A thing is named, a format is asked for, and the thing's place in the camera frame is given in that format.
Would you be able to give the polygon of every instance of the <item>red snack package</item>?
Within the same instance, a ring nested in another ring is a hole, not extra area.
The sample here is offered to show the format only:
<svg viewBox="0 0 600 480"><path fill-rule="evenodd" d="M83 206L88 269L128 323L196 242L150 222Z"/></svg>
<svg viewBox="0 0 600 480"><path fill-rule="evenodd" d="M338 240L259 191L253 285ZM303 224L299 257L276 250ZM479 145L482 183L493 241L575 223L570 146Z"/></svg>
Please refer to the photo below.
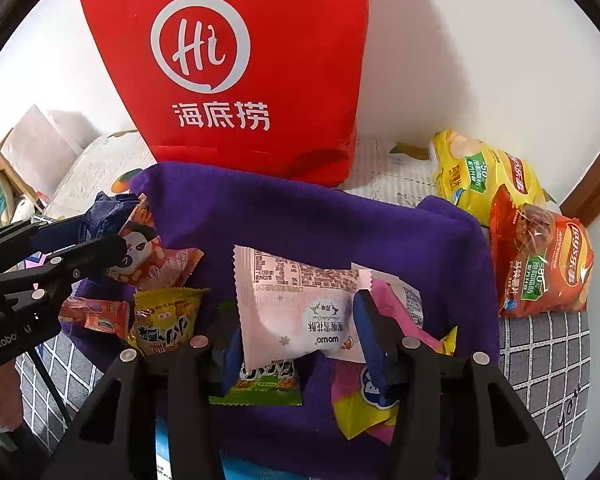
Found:
<svg viewBox="0 0 600 480"><path fill-rule="evenodd" d="M501 316L587 309L593 250L577 219L516 208L501 186L491 205L491 256Z"/></svg>
<svg viewBox="0 0 600 480"><path fill-rule="evenodd" d="M58 319L126 339L129 304L126 301L89 300L69 296L60 307Z"/></svg>
<svg viewBox="0 0 600 480"><path fill-rule="evenodd" d="M337 186L349 174L368 0L80 0L158 161Z"/></svg>
<svg viewBox="0 0 600 480"><path fill-rule="evenodd" d="M120 230L126 255L107 275L138 290L182 286L203 256L200 249L165 249L154 227L154 217L143 194Z"/></svg>

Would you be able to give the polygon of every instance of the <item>pink snack package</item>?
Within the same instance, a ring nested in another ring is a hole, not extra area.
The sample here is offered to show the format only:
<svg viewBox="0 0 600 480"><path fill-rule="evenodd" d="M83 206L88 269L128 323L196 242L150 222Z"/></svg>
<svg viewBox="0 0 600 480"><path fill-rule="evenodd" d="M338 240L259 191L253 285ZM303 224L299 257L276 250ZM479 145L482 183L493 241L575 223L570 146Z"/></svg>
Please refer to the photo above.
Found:
<svg viewBox="0 0 600 480"><path fill-rule="evenodd" d="M165 249L155 230L147 197L129 215L120 230L126 241L126 255L107 275L138 290L183 286L203 256L200 249Z"/></svg>
<svg viewBox="0 0 600 480"><path fill-rule="evenodd" d="M234 270L247 372L340 349L353 295L371 288L369 270L319 269L248 247L234 247Z"/></svg>
<svg viewBox="0 0 600 480"><path fill-rule="evenodd" d="M414 323L391 286L384 281L372 280L371 296L376 302L378 312L383 316L393 317L404 335L418 338L436 352L453 353L456 346L456 329L443 341L433 338ZM336 362L331 385L331 403L338 426L347 438L353 438L366 431L386 444L391 443L398 401L380 395L371 383L365 364Z"/></svg>

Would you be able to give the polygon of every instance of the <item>green label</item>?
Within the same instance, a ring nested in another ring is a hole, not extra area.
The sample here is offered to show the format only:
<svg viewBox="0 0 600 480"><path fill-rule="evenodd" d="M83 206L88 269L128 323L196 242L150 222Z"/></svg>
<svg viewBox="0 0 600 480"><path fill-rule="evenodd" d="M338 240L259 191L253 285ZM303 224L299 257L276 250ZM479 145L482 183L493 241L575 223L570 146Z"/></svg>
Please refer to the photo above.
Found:
<svg viewBox="0 0 600 480"><path fill-rule="evenodd" d="M544 292L544 253L526 259L525 281L522 284L523 300L535 301Z"/></svg>
<svg viewBox="0 0 600 480"><path fill-rule="evenodd" d="M469 170L469 178L471 184L469 189L477 191L478 193L484 193L487 191L487 164L484 161L482 152L478 152L472 156L466 156L466 167Z"/></svg>

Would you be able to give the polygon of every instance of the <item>yellow snack package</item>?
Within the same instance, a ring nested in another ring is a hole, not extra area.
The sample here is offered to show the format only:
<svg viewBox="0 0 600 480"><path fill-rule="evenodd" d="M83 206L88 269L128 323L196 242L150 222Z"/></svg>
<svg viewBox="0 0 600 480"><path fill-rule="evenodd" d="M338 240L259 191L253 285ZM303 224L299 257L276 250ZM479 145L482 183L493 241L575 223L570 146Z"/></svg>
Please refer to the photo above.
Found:
<svg viewBox="0 0 600 480"><path fill-rule="evenodd" d="M544 207L544 190L528 162L453 130L437 133L429 145L438 195L488 227L491 202L504 184L514 204Z"/></svg>
<svg viewBox="0 0 600 480"><path fill-rule="evenodd" d="M193 336L202 296L208 288L157 288L136 292L128 343L144 355L173 350Z"/></svg>

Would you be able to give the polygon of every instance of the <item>silver screw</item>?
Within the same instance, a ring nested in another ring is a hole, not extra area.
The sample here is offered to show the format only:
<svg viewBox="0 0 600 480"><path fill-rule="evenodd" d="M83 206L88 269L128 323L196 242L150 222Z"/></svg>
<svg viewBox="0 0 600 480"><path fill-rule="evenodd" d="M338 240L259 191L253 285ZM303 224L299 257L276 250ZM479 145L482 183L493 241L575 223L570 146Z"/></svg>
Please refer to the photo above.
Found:
<svg viewBox="0 0 600 480"><path fill-rule="evenodd" d="M204 348L209 344L209 338L206 335L195 335L191 338L189 344L193 348Z"/></svg>
<svg viewBox="0 0 600 480"><path fill-rule="evenodd" d="M120 352L120 360L123 363L128 363L133 361L137 355L138 352L136 352L133 348L127 348L126 350Z"/></svg>
<svg viewBox="0 0 600 480"><path fill-rule="evenodd" d="M415 350L420 347L420 340L417 337L408 335L407 337L402 338L402 346Z"/></svg>
<svg viewBox="0 0 600 480"><path fill-rule="evenodd" d="M489 356L484 352L476 352L474 354L474 361L479 365L488 365L489 364Z"/></svg>

